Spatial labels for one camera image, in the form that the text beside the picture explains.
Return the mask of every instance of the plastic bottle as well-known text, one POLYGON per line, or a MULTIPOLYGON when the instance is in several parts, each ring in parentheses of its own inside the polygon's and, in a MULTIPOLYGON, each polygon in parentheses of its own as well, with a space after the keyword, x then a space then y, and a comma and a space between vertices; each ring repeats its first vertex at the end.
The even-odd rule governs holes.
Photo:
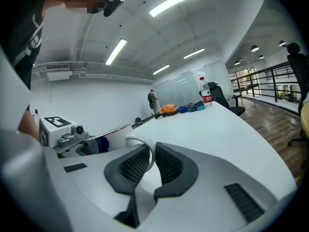
POLYGON ((205 108, 207 109, 207 108, 212 107, 211 92, 209 90, 207 82, 205 81, 205 78, 201 77, 200 81, 201 81, 200 89, 202 92, 202 97, 203 97, 205 108))

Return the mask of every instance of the white cup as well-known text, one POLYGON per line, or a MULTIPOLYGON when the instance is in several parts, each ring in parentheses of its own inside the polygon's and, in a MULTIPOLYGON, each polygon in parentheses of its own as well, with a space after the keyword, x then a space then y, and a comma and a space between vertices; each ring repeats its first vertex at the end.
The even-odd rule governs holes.
POLYGON ((106 137, 110 143, 108 151, 114 151, 135 145, 136 142, 134 142, 134 140, 140 141, 149 147, 152 154, 152 160, 147 168, 147 171, 149 171, 155 163, 155 143, 145 135, 135 133, 131 125, 125 125, 123 127, 114 129, 101 136, 106 137))

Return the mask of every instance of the white mug handle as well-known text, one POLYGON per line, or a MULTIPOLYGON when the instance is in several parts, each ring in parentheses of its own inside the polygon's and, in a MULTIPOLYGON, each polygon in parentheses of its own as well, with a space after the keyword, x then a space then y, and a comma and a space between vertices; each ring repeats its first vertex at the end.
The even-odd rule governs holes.
POLYGON ((155 143, 154 141, 152 141, 150 138, 147 138, 144 135, 137 134, 137 133, 129 134, 126 136, 126 140, 130 140, 130 139, 140 141, 149 147, 151 154, 152 154, 152 160, 146 170, 146 172, 148 172, 149 170, 151 170, 151 168, 153 167, 155 163, 155 143))

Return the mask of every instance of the gray pants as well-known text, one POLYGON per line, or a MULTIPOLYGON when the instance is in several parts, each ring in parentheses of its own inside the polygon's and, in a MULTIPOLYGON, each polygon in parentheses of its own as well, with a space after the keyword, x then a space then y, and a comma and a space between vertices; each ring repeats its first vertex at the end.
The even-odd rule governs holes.
POLYGON ((160 113, 160 108, 158 103, 154 103, 154 114, 159 114, 160 113))

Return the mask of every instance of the chair armrest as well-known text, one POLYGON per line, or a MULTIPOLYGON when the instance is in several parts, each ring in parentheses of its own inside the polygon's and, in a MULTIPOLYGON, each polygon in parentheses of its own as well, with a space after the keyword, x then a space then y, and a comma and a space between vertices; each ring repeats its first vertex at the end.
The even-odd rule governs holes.
POLYGON ((235 99, 236 107, 238 107, 238 98, 242 95, 234 95, 232 96, 233 99, 235 99))

